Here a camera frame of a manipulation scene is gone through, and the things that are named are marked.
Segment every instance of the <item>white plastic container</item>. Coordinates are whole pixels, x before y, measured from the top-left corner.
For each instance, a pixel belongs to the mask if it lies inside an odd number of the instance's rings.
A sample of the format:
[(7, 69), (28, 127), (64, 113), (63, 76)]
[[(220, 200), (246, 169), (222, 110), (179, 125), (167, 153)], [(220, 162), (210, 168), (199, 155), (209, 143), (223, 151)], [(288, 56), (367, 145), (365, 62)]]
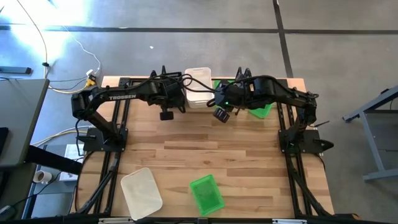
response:
[(149, 168), (123, 177), (120, 184), (133, 220), (144, 218), (162, 208), (163, 201)]
[[(206, 86), (212, 88), (213, 82), (211, 80), (211, 70), (210, 68), (188, 68), (185, 74), (190, 74), (192, 78), (201, 81)], [(185, 80), (184, 84), (188, 85), (191, 80)], [(199, 83), (192, 81), (188, 86), (192, 90), (207, 90), (205, 87), (201, 86)], [(206, 108), (206, 103), (214, 98), (212, 93), (195, 93), (190, 90), (186, 90), (186, 97), (189, 107), (191, 108)]]

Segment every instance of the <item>wooden tabletop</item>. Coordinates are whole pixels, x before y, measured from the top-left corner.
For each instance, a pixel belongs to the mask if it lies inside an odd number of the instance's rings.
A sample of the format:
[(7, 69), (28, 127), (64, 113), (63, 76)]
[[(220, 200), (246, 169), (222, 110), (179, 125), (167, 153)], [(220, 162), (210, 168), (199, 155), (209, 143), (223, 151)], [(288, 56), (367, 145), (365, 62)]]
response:
[[(120, 78), (104, 77), (103, 86), (117, 86)], [(287, 81), (289, 87), (305, 91), (303, 79)], [(113, 108), (114, 102), (107, 102), (98, 112), (110, 121)], [(225, 124), (216, 120), (212, 111), (187, 108), (181, 114), (174, 110), (174, 120), (160, 121), (158, 106), (131, 100), (129, 136), (119, 166), (113, 217), (129, 216), (120, 180), (143, 167), (152, 171), (163, 200), (163, 207), (153, 217), (200, 217), (189, 183), (208, 174), (214, 175), (225, 202), (225, 208), (209, 217), (294, 217), (286, 163), (277, 140), (280, 127), (276, 105), (265, 119), (241, 111), (237, 116), (231, 114)], [(98, 186), (103, 157), (104, 153), (96, 152), (86, 161), (78, 186), (79, 207)], [(302, 157), (308, 188), (325, 210), (333, 213), (321, 161), (312, 154)], [(304, 211), (300, 191), (298, 195)]]

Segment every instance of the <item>gray floor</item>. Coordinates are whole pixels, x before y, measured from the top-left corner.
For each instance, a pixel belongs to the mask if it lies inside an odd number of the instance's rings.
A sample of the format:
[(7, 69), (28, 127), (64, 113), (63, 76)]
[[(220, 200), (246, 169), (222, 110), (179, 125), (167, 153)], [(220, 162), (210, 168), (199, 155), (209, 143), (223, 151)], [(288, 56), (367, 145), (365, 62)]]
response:
[[(275, 29), (272, 0), (250, 1), (21, 1), (38, 24), (96, 27), (218, 27)], [(286, 29), (398, 29), (394, 0), (279, 0)], [(15, 1), (6, 1), (0, 25), (30, 24)], [(278, 34), (183, 34), (74, 32), (73, 35), (103, 64), (102, 75), (148, 75), (161, 65), (171, 70), (210, 67), (216, 76), (231, 76), (238, 66), (253, 74), (286, 77)], [(95, 60), (81, 51), (67, 32), (44, 32), (52, 65), (49, 78), (79, 78), (95, 69)], [(335, 147), (325, 153), (326, 174), (335, 212), (357, 213), (366, 220), (398, 222), (398, 178), (368, 184), (362, 175), (376, 170), (360, 121), (341, 117), (386, 88), (398, 84), (396, 35), (287, 35), (294, 77), (320, 94), (322, 138)], [(37, 31), (23, 26), (0, 31), (0, 62), (29, 66), (41, 78), (43, 45)], [(74, 83), (53, 83), (67, 88)], [(398, 101), (393, 104), (398, 109)], [(32, 142), (75, 124), (70, 95), (47, 92)], [(52, 144), (73, 143), (74, 135)], [(396, 167), (398, 155), (383, 155)], [(35, 216), (49, 215), (60, 198), (38, 200)], [(67, 208), (65, 199), (60, 208)]]

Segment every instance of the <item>desk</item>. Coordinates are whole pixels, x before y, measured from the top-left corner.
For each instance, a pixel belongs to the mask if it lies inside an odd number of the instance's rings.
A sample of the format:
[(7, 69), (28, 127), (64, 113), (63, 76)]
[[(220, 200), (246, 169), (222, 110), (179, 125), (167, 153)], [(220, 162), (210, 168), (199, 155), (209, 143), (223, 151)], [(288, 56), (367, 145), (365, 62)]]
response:
[[(103, 86), (117, 86), (119, 79), (104, 77)], [(289, 87), (305, 91), (303, 79), (287, 81)], [(107, 102), (98, 112), (111, 120), (113, 109), (114, 102)], [(120, 180), (142, 167), (151, 169), (163, 199), (163, 207), (153, 217), (199, 217), (189, 183), (208, 174), (214, 175), (225, 202), (225, 208), (209, 217), (294, 217), (285, 157), (277, 140), (276, 105), (266, 119), (241, 111), (238, 116), (232, 114), (226, 124), (216, 120), (212, 111), (187, 108), (187, 113), (181, 114), (174, 110), (174, 120), (160, 121), (159, 107), (130, 101), (129, 137), (119, 166), (113, 217), (129, 216)], [(86, 161), (78, 189), (79, 207), (97, 188), (103, 156), (95, 152)], [(325, 210), (333, 213), (322, 163), (311, 154), (302, 157), (309, 189)], [(298, 195), (304, 211), (301, 192)], [(105, 188), (101, 212), (107, 196)]]

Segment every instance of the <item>green plastic container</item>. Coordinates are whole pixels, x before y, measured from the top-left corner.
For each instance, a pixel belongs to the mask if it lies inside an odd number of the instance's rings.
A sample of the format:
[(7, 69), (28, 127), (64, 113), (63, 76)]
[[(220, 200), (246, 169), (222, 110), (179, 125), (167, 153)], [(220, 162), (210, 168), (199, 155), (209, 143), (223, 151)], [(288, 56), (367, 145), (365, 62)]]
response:
[(200, 215), (205, 216), (225, 206), (213, 175), (207, 175), (189, 184)]
[[(214, 81), (214, 88), (217, 88), (218, 84), (220, 83), (219, 80)], [(271, 111), (272, 104), (271, 105), (266, 105), (264, 108), (258, 108), (255, 110), (249, 110), (249, 113), (253, 114), (254, 116), (264, 119), (265, 117), (268, 116), (269, 112)]]

